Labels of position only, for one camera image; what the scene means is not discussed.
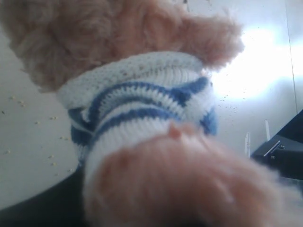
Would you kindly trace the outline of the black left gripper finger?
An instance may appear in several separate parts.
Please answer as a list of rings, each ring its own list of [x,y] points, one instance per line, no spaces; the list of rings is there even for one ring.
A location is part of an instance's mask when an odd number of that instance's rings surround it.
[[[83,168],[55,186],[0,211],[2,227],[86,227],[82,203]]]

